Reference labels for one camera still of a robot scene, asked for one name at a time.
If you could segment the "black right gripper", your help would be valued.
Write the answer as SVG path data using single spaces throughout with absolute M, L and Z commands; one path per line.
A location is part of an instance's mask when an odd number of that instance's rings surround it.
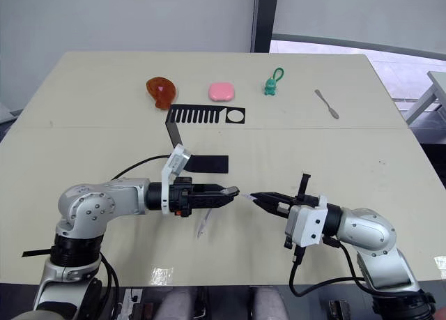
M 287 216 L 293 205 L 306 205 L 315 208 L 319 204 L 319 198 L 306 194 L 307 184 L 310 178 L 310 174 L 302 175 L 298 193 L 295 196 L 283 195 L 278 192 L 255 192 L 251 196 L 256 199 L 255 204 L 257 206 L 272 215 Z

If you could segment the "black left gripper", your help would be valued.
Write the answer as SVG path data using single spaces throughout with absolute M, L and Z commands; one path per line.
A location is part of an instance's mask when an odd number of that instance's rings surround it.
M 192 184 L 192 177 L 178 177 L 169 186 L 169 211 L 187 218 L 192 214 L 189 195 L 194 193 L 195 208 L 219 208 L 240 194 L 236 186 L 225 188 L 218 184 Z

